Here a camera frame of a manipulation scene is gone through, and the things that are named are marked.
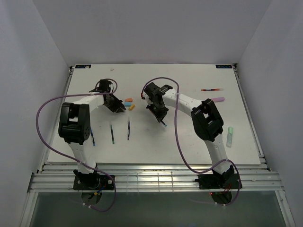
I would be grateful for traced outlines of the purple thin pen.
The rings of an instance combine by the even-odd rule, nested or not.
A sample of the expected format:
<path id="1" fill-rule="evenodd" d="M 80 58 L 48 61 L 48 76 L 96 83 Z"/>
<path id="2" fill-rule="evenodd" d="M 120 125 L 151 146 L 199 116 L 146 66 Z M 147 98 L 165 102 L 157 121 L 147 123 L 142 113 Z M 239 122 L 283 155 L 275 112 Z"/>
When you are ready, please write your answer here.
<path id="1" fill-rule="evenodd" d="M 130 120 L 130 117 L 128 117 L 128 121 L 127 121 L 127 140 L 130 140 L 130 124 L 131 124 L 131 120 Z"/>

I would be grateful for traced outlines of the green highlighter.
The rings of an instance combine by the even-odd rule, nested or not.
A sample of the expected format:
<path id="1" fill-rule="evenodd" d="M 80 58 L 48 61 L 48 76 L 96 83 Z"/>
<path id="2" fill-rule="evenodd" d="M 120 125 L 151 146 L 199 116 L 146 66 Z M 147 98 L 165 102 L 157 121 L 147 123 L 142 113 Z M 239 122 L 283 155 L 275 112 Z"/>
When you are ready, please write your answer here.
<path id="1" fill-rule="evenodd" d="M 226 146 L 229 148 L 232 147 L 232 139 L 233 139 L 233 127 L 229 127 L 227 132 L 227 141 L 226 141 Z"/>

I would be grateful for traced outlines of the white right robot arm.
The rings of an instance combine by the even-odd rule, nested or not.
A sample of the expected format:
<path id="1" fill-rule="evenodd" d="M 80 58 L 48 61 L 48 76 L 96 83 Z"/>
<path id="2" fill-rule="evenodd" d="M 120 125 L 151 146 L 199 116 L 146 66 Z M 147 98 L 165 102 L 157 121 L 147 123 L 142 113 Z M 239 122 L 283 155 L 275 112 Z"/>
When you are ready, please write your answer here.
<path id="1" fill-rule="evenodd" d="M 163 123 L 168 113 L 167 106 L 175 107 L 175 114 L 180 110 L 191 117 L 196 135 L 204 141 L 208 149 L 215 185 L 224 188 L 231 182 L 234 168 L 228 161 L 223 144 L 223 119 L 213 100 L 193 99 L 167 85 L 145 88 L 142 99 L 146 100 L 146 108 L 160 123 Z"/>

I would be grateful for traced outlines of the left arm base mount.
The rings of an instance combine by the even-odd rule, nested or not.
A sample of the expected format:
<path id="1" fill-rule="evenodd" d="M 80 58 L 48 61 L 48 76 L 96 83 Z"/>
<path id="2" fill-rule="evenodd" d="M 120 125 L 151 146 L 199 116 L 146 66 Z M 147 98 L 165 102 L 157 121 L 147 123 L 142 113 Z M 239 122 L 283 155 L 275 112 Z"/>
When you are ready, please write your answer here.
<path id="1" fill-rule="evenodd" d="M 73 190 L 77 191 L 87 191 L 87 190 L 95 190 L 98 191 L 100 189 L 104 190 L 113 190 L 113 180 L 115 179 L 114 175 L 111 175 L 112 179 L 110 179 L 106 175 L 99 174 L 81 174 L 75 176 L 73 183 Z"/>

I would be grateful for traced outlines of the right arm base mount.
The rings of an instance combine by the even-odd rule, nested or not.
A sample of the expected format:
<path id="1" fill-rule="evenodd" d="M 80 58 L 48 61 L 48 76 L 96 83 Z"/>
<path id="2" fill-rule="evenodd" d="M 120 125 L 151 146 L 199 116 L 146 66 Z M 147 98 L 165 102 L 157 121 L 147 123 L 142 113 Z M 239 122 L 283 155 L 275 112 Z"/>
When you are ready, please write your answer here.
<path id="1" fill-rule="evenodd" d="M 239 182 L 239 175 L 223 177 L 215 174 L 198 175 L 195 182 L 199 184 L 199 189 L 242 189 L 242 183 Z"/>

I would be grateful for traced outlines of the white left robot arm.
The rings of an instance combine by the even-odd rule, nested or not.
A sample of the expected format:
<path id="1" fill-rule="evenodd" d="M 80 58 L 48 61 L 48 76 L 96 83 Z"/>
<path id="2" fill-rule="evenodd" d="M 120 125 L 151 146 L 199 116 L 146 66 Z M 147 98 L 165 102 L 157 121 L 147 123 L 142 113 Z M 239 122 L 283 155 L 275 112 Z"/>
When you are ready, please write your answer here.
<path id="1" fill-rule="evenodd" d="M 78 169 L 73 172 L 90 189 L 100 185 L 100 177 L 95 170 L 97 164 L 87 143 L 91 137 L 90 113 L 102 105 L 113 113 L 123 113 L 126 110 L 123 101 L 113 94 L 92 93 L 78 101 L 63 103 L 60 113 L 59 136 L 69 145 L 74 158 L 79 161 Z"/>

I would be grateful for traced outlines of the green thin pen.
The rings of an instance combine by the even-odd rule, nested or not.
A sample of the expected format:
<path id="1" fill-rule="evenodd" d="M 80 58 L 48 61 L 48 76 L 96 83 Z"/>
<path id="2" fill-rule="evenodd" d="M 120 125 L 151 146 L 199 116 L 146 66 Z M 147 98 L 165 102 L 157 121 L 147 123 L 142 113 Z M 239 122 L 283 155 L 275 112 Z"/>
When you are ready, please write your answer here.
<path id="1" fill-rule="evenodd" d="M 110 124 L 110 131 L 111 131 L 112 144 L 115 144 L 115 138 L 114 138 L 114 132 L 113 132 L 113 125 L 112 124 Z"/>

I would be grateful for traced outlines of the blue thin pen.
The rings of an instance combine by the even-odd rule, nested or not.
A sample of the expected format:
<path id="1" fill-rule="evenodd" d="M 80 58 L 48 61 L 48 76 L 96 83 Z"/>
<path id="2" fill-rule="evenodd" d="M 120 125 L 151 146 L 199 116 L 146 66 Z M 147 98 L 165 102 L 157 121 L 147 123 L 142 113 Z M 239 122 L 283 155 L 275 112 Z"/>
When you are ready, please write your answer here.
<path id="1" fill-rule="evenodd" d="M 92 130 L 90 131 L 90 135 L 91 135 L 91 139 L 92 139 L 92 144 L 93 144 L 93 146 L 95 146 L 96 143 L 95 143 L 95 139 L 94 139 L 94 135 L 93 135 L 93 131 Z"/>

